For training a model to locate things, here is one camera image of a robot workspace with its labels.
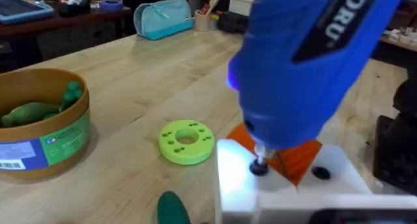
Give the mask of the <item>white orange left gripper left finger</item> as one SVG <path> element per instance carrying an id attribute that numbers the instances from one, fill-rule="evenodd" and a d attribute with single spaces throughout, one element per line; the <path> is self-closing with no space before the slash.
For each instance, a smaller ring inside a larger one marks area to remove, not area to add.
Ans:
<path id="1" fill-rule="evenodd" d="M 262 195 L 297 193 L 296 187 L 272 168 L 263 176 L 252 174 L 254 144 L 243 123 L 216 143 L 216 223 L 258 223 Z"/>

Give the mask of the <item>white orange left gripper right finger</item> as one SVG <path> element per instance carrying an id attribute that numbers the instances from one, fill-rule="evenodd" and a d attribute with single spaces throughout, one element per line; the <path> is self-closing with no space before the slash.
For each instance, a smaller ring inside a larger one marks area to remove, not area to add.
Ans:
<path id="1" fill-rule="evenodd" d="M 287 178 L 300 194 L 370 194 L 366 182 L 339 146 L 308 141 L 282 150 Z"/>

